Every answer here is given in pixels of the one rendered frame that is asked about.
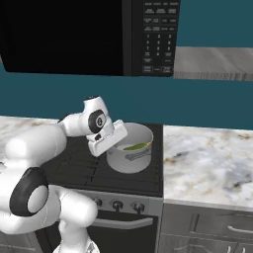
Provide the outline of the black hob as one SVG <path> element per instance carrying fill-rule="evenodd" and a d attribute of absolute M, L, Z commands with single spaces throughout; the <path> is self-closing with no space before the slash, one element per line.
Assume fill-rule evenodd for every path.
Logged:
<path fill-rule="evenodd" d="M 107 152 L 95 157 L 90 153 L 85 138 L 70 137 L 66 149 L 42 166 L 48 182 L 76 190 L 161 197 L 163 126 L 144 126 L 153 132 L 151 162 L 144 170 L 133 174 L 115 171 L 107 162 Z"/>

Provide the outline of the grey stove control panel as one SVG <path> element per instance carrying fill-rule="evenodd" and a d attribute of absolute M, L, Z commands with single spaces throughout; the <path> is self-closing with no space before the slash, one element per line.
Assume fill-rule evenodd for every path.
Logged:
<path fill-rule="evenodd" d="M 132 207 L 134 203 L 144 204 L 144 212 L 139 214 L 160 216 L 162 212 L 163 200 L 161 198 L 87 190 L 78 190 L 78 193 L 83 194 L 92 200 L 95 198 L 101 199 L 103 201 L 103 205 L 99 207 L 99 209 L 102 211 L 115 211 L 112 207 L 113 201 L 121 201 L 124 206 L 120 212 L 137 213 Z"/>

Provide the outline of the grey drawer front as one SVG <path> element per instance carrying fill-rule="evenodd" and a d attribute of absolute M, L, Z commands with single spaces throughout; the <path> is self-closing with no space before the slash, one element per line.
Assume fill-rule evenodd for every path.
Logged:
<path fill-rule="evenodd" d="M 230 231 L 227 227 L 253 230 L 253 215 L 240 213 L 225 214 L 195 214 L 191 231 L 229 239 L 241 239 L 253 243 L 253 234 L 244 234 Z"/>

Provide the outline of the grey base cupboard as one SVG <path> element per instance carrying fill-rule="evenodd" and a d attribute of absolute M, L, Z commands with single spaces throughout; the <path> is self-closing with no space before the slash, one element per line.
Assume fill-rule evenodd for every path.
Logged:
<path fill-rule="evenodd" d="M 33 245 L 28 235 L 8 235 L 0 232 L 0 253 L 35 253 L 36 247 Z"/>

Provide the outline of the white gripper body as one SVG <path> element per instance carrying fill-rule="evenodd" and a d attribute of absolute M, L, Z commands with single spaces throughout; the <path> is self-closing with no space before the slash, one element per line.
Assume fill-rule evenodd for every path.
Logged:
<path fill-rule="evenodd" d="M 88 146 L 93 156 L 100 156 L 127 136 L 122 120 L 104 126 L 99 133 L 88 136 Z"/>

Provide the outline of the grey wall cupboard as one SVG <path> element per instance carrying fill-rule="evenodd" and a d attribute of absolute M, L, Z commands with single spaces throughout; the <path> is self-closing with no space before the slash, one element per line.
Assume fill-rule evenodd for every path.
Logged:
<path fill-rule="evenodd" d="M 253 47 L 178 46 L 174 78 L 253 81 Z"/>

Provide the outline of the black microwave oven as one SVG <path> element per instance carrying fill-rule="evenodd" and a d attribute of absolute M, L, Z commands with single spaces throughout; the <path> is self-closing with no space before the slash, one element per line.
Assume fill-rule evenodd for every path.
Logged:
<path fill-rule="evenodd" d="M 8 72 L 170 77 L 180 5 L 0 0 L 0 56 Z"/>

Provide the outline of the green cucumber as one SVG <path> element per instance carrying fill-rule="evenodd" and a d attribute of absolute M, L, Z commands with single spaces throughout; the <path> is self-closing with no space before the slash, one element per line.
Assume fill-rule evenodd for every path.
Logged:
<path fill-rule="evenodd" d="M 147 147 L 150 144 L 151 144 L 151 142 L 141 142 L 141 143 L 137 143 L 137 144 L 132 145 L 132 146 L 125 147 L 123 150 L 125 150 L 125 151 L 139 150 L 141 148 Z"/>

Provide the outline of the grey cupboard door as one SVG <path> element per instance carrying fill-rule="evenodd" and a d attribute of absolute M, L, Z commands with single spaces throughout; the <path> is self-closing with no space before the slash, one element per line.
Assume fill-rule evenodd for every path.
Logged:
<path fill-rule="evenodd" d="M 227 246 L 231 246 L 230 253 L 234 253 L 237 243 L 162 234 L 160 236 L 158 253 L 226 253 Z"/>

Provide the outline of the grey metal pot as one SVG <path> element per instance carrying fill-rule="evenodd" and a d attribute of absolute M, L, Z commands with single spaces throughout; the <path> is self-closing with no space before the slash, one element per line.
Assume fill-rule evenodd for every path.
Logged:
<path fill-rule="evenodd" d="M 153 132 L 144 125 L 125 123 L 127 136 L 107 151 L 107 162 L 115 171 L 125 174 L 138 173 L 151 162 Z M 147 147 L 125 151 L 125 147 L 141 142 L 151 142 Z"/>

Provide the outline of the black oven door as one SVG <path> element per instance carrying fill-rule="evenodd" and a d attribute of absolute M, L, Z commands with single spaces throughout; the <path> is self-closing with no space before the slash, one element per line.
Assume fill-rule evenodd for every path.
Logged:
<path fill-rule="evenodd" d="M 118 229 L 94 225 L 88 227 L 88 234 L 99 247 L 100 253 L 155 253 L 157 216 L 99 211 L 98 218 L 119 221 L 152 218 L 152 224 L 141 228 Z M 36 237 L 43 253 L 51 253 L 60 243 L 58 225 L 59 222 L 56 222 L 50 227 L 36 231 Z"/>

